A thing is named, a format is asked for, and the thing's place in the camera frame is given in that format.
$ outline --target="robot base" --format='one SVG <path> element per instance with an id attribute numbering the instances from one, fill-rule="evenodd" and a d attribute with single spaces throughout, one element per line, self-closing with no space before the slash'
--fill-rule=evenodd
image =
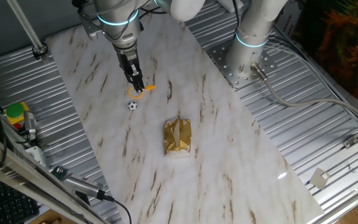
<path id="1" fill-rule="evenodd" d="M 239 73 L 239 68 L 231 68 L 226 63 L 226 54 L 227 51 L 230 49 L 232 43 L 233 40 L 228 41 L 224 44 L 209 49 L 208 52 L 209 57 L 212 59 L 217 68 L 221 71 L 226 80 L 229 82 L 230 86 L 235 89 L 238 89 L 248 84 L 251 84 L 256 80 L 259 80 L 259 77 L 253 72 L 251 72 L 250 68 L 244 68 L 244 71 L 242 73 Z M 259 61 L 259 67 L 265 72 L 266 75 L 274 73 L 277 70 L 276 63 L 273 61 L 273 59 L 269 57 L 266 50 L 262 52 Z"/>

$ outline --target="blue light ring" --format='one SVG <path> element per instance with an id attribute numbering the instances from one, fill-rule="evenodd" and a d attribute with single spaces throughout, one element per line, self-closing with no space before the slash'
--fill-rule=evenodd
<path id="1" fill-rule="evenodd" d="M 240 43 L 242 43 L 243 45 L 245 45 L 247 47 L 261 47 L 261 46 L 263 46 L 263 45 L 265 45 L 267 43 L 267 40 L 266 40 L 263 44 L 260 44 L 260 45 L 249 45 L 249 44 L 246 44 L 243 41 L 241 41 L 239 36 L 238 36 L 238 34 L 236 34 L 236 37 L 237 37 L 237 40 L 239 40 Z"/>
<path id="2" fill-rule="evenodd" d="M 98 17 L 99 17 L 100 21 L 102 21 L 103 23 L 105 23 L 107 25 L 110 25 L 110 26 L 122 26 L 122 25 L 125 25 L 125 24 L 128 24 L 128 23 L 132 22 L 137 17 L 138 13 L 139 13 L 139 10 L 136 10 L 135 15 L 132 16 L 128 21 L 125 21 L 125 22 L 108 22 L 108 21 L 105 21 L 102 18 L 100 18 L 99 15 L 98 15 Z"/>

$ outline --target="gray cable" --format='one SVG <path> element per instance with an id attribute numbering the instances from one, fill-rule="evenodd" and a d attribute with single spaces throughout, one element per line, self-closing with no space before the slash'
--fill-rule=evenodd
<path id="1" fill-rule="evenodd" d="M 342 106 L 345 106 L 346 108 L 350 109 L 351 111 L 353 111 L 356 115 L 358 115 L 358 109 L 355 108 L 354 106 L 350 105 L 349 103 L 345 103 L 342 100 L 337 100 L 337 99 L 331 99 L 331 98 L 322 98 L 322 99 L 317 99 L 317 100 L 310 100 L 310 101 L 306 101 L 306 102 L 301 102 L 301 103 L 290 103 L 287 102 L 283 99 L 281 99 L 276 92 L 274 91 L 274 89 L 272 88 L 272 86 L 270 85 L 268 80 L 265 80 L 264 83 L 266 84 L 267 88 L 270 90 L 270 92 L 272 93 L 272 95 L 274 97 L 276 97 L 276 99 L 284 105 L 287 106 L 308 106 L 311 105 L 313 103 L 322 103 L 322 102 L 330 102 L 330 103 L 336 103 Z"/>

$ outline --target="small soccer ball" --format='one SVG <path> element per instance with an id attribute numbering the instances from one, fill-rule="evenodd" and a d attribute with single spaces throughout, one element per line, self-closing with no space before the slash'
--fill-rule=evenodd
<path id="1" fill-rule="evenodd" d="M 135 102 L 130 102 L 130 103 L 128 103 L 128 108 L 130 110 L 136 110 L 137 104 Z"/>

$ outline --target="gold foil package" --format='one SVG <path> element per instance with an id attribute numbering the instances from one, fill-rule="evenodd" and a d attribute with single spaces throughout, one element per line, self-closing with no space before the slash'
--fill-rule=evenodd
<path id="1" fill-rule="evenodd" d="M 191 124 L 189 119 L 168 121 L 164 127 L 165 155 L 172 158 L 190 155 Z"/>

